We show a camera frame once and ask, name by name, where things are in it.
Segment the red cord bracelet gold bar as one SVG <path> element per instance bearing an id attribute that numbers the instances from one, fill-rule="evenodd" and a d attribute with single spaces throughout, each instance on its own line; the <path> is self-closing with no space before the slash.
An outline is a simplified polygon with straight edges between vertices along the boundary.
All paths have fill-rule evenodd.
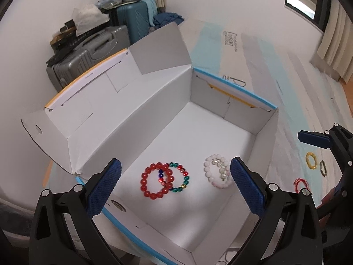
<path id="1" fill-rule="evenodd" d="M 302 189 L 306 189 L 308 191 L 310 191 L 310 188 L 309 188 L 309 183 L 303 179 L 303 178 L 297 178 L 294 182 L 293 182 L 293 185 L 294 185 L 294 190 L 295 190 L 295 193 L 299 193 L 300 190 Z"/>

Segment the beige window curtain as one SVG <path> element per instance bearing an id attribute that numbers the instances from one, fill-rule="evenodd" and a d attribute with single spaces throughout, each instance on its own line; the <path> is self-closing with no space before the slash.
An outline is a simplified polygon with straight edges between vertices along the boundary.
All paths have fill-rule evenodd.
<path id="1" fill-rule="evenodd" d="M 329 20 L 310 63 L 336 81 L 352 78 L 352 21 L 339 0 L 331 0 Z"/>

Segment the white cardboard box blue trim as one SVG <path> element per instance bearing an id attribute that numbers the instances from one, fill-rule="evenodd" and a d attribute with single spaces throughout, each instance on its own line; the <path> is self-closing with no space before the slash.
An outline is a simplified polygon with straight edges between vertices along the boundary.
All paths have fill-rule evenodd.
<path id="1" fill-rule="evenodd" d="M 22 125 L 60 168 L 63 190 L 111 159 L 122 175 L 107 217 L 166 264 L 215 264 L 248 218 L 233 182 L 205 161 L 240 157 L 267 174 L 277 107 L 192 66 L 171 23 L 98 64 Z"/>

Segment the grey hard suitcase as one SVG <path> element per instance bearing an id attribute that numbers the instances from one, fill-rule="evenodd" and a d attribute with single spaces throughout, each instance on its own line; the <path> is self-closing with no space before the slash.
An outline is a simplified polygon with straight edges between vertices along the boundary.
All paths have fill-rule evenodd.
<path id="1" fill-rule="evenodd" d="M 110 26 L 59 50 L 47 61 L 47 75 L 60 92 L 106 58 L 130 46 L 126 26 Z"/>

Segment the black items on suitcase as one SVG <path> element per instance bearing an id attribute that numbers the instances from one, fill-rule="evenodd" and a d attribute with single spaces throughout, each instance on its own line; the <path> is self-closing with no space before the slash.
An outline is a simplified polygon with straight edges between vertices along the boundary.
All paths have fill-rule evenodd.
<path id="1" fill-rule="evenodd" d="M 73 20 L 69 20 L 60 28 L 59 33 L 55 34 L 50 41 L 54 51 L 53 56 L 47 61 L 47 66 L 53 66 L 67 55 L 69 55 L 80 43 L 92 35 L 92 31 L 85 32 L 79 36 L 76 33 L 76 26 Z"/>

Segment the dark blue clothes pile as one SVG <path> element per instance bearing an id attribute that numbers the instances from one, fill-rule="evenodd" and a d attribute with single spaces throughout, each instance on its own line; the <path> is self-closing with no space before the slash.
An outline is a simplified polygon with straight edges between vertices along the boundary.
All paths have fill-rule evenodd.
<path id="1" fill-rule="evenodd" d="M 184 22 L 184 18 L 177 13 L 160 13 L 155 15 L 153 18 L 155 29 L 159 29 L 172 22 L 175 22 L 177 25 L 180 25 L 182 22 Z"/>

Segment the light blue towel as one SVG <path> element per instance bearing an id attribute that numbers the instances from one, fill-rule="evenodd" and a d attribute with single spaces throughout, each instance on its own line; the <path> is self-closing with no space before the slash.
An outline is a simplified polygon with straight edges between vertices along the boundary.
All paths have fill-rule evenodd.
<path id="1" fill-rule="evenodd" d="M 148 19 L 151 27 L 155 27 L 154 24 L 154 16 L 157 15 L 157 4 L 156 0 L 142 0 L 142 2 L 146 3 L 148 10 Z"/>

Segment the white tissue bag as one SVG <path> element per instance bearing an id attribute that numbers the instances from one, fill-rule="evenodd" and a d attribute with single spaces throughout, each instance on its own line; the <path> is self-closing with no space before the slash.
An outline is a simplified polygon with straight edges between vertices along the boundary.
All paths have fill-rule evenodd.
<path id="1" fill-rule="evenodd" d="M 72 20 L 76 27 L 76 36 L 80 36 L 109 22 L 109 15 L 103 14 L 94 4 L 88 4 L 83 8 L 75 8 L 72 13 Z"/>

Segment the teal hard suitcase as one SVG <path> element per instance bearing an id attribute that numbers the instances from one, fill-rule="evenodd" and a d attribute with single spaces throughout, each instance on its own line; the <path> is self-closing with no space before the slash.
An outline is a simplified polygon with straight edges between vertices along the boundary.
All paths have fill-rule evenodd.
<path id="1" fill-rule="evenodd" d="M 134 44 L 150 33 L 152 28 L 145 2 L 135 2 L 117 7 L 119 25 L 128 29 L 130 43 Z"/>

